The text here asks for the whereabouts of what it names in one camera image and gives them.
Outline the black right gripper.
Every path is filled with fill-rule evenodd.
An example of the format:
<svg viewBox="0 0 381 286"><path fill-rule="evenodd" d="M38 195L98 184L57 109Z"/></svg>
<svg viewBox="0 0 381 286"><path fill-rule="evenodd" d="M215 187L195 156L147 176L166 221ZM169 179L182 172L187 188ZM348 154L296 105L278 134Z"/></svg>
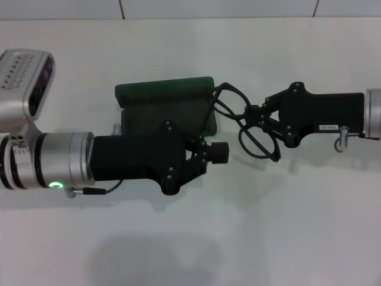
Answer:
<svg viewBox="0 0 381 286"><path fill-rule="evenodd" d="M279 121L271 118L278 112ZM313 133L338 133L345 126L349 133L361 134L364 129L364 94L312 94L302 82L265 98L261 105L250 105L245 113L249 127L260 128L264 133L298 146L301 140Z"/></svg>

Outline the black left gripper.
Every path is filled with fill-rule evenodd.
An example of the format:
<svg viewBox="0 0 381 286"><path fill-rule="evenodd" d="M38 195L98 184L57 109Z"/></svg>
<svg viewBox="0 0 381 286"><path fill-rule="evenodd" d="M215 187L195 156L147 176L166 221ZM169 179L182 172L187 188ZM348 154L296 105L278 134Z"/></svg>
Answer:
<svg viewBox="0 0 381 286"><path fill-rule="evenodd" d="M187 151L209 155L186 161ZM228 153L228 143L207 143L204 136L183 133L167 121L148 135L95 137L94 180L150 179L163 194L175 195L181 186L206 174L209 162L226 164Z"/></svg>

